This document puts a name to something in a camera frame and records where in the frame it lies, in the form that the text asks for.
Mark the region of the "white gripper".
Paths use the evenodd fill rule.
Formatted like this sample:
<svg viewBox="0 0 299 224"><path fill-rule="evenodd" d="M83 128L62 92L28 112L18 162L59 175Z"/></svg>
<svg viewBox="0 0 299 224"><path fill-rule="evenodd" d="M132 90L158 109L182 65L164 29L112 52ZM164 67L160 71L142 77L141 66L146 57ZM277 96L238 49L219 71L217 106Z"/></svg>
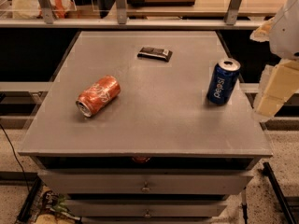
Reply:
<svg viewBox="0 0 299 224"><path fill-rule="evenodd" d="M255 29L256 42L269 40L270 50L282 60L267 65L253 103L255 119L271 119L299 90L299 0L287 0L276 16Z"/></svg>

